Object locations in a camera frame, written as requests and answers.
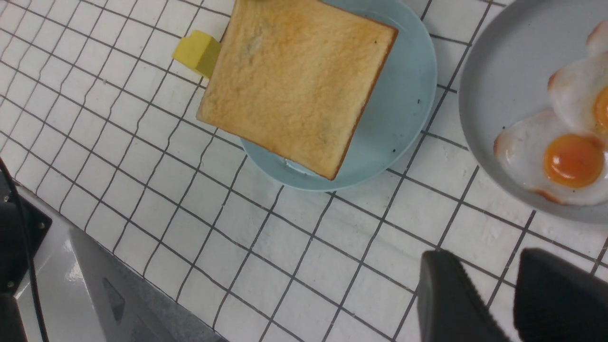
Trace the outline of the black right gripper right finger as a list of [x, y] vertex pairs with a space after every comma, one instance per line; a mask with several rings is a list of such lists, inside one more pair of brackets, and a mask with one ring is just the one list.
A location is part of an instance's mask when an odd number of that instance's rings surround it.
[[536, 247], [521, 252], [514, 325], [523, 342], [605, 342], [606, 281]]

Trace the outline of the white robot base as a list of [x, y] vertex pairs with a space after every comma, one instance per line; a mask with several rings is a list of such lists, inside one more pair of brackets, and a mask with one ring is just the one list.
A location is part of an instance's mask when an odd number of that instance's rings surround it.
[[33, 192], [18, 193], [50, 219], [33, 258], [50, 341], [223, 341]]

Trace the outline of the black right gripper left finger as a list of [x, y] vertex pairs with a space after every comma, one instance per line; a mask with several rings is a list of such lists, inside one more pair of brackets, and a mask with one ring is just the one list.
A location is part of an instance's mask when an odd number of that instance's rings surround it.
[[421, 256], [417, 311], [422, 342], [510, 340], [449, 251], [426, 251]]

